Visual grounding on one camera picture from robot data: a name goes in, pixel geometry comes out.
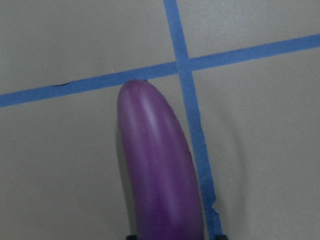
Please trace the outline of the purple eggplant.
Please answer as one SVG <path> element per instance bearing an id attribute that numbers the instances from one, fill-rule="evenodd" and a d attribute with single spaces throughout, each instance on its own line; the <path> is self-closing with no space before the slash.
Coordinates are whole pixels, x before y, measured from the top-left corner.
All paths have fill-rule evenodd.
<path id="1" fill-rule="evenodd" d="M 139 240 L 202 240 L 204 220 L 193 159 L 166 98 L 145 80 L 120 89 L 117 119 Z"/>

